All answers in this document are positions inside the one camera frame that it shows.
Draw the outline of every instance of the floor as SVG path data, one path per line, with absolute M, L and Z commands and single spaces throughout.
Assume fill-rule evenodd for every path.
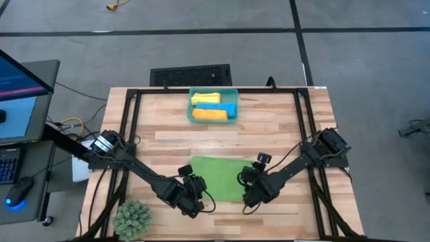
M 348 157 L 366 235 L 430 241 L 425 198 L 430 138 L 399 138 L 397 133 L 409 120 L 429 117 L 430 32 L 415 27 L 430 27 L 430 2 L 131 0 L 115 12 L 105 8 L 110 0 L 3 2 L 2 50 L 21 62 L 59 59 L 58 82 L 102 98 L 110 87 L 148 86 L 152 68 L 229 63 L 234 85 L 263 85 L 270 75 L 278 85 L 305 85 L 305 69 L 307 83 L 328 87 L 339 132 L 353 147 Z M 314 32 L 302 34 L 304 45 L 286 31 L 297 27 L 290 2 L 296 2 L 301 28 Z M 278 33 L 136 31 L 214 28 L 272 28 Z M 56 86 L 49 114 L 54 120 L 88 120 L 103 104 Z M 100 128 L 102 117 L 103 111 L 90 123 L 91 130 Z M 48 209 L 56 217 L 51 227 L 35 222 L 1 226 L 0 242 L 72 238 L 84 193 L 85 183 L 54 193 Z

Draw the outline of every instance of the green cloth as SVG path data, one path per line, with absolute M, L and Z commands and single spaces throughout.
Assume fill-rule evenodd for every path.
M 215 201 L 240 202 L 245 193 L 237 182 L 237 174 L 244 166 L 252 166 L 252 161 L 212 157 L 193 157 L 189 162 L 193 172 L 204 178 L 208 192 Z

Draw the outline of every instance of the black grate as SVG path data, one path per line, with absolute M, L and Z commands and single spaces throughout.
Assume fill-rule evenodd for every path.
M 151 87 L 231 86 L 230 65 L 206 65 L 150 70 Z

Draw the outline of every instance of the potted plant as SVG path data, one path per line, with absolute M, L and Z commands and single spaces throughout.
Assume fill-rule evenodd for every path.
M 115 233 L 127 242 L 139 238 L 151 224 L 151 210 L 139 201 L 127 200 L 112 219 Z

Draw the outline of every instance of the butcher block tabletop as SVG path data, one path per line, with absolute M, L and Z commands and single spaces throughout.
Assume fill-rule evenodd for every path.
M 309 87 L 308 90 L 316 129 L 336 127 L 327 89 Z M 101 130 L 119 132 L 126 92 L 127 87 L 110 90 Z M 125 137 L 130 130 L 134 100 L 130 105 Z M 193 156 L 255 161 L 258 153 L 263 152 L 272 155 L 270 167 L 301 141 L 291 93 L 240 93 L 236 124 L 192 124 L 187 119 L 187 102 L 188 94 L 142 95 L 136 127 L 136 135 L 141 141 L 137 145 L 136 157 L 158 174 L 177 175 L 178 168 L 188 164 Z M 301 103 L 307 134 L 310 134 L 303 99 Z M 298 155 L 296 149 L 279 168 Z M 101 172 L 93 171 L 89 178 L 81 213 L 83 232 L 88 229 L 89 208 Z M 337 168 L 327 168 L 326 173 L 333 205 L 351 228 L 362 234 L 350 179 Z M 111 171 L 108 170 L 97 190 L 91 223 L 105 206 L 110 178 Z M 262 204 L 251 215 L 242 214 L 242 202 L 217 202 L 213 213 L 200 213 L 192 219 L 159 200 L 151 187 L 133 173 L 128 180 L 126 199 L 149 204 L 153 212 L 152 225 L 142 240 L 318 239 L 306 171 L 290 179 L 275 200 Z M 212 208 L 210 200 L 203 201 L 206 210 Z M 322 204 L 321 209 L 325 231 L 329 235 L 327 211 Z M 116 209 L 113 209 L 111 218 L 115 214 Z M 111 225 L 107 233 L 113 235 Z

